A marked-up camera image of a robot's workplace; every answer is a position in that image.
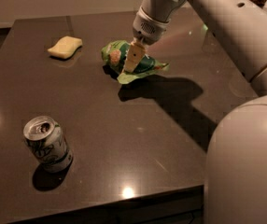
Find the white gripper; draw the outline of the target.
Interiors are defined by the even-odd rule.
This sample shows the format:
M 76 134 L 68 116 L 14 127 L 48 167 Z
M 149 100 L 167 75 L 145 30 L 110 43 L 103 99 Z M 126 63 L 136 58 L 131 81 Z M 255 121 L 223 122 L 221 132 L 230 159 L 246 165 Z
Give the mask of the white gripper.
M 151 46 L 158 42 L 166 31 L 168 22 L 156 21 L 139 8 L 133 21 L 133 38 L 123 70 L 132 73 L 146 54 L 146 46 Z

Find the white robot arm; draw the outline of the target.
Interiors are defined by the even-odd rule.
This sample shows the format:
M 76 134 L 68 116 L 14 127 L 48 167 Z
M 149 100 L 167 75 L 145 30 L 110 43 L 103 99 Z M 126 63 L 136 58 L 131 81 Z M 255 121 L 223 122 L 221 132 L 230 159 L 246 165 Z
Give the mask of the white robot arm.
M 204 224 L 267 224 L 267 12 L 250 0 L 143 0 L 125 62 L 131 72 L 189 3 L 256 96 L 218 124 L 204 176 Z

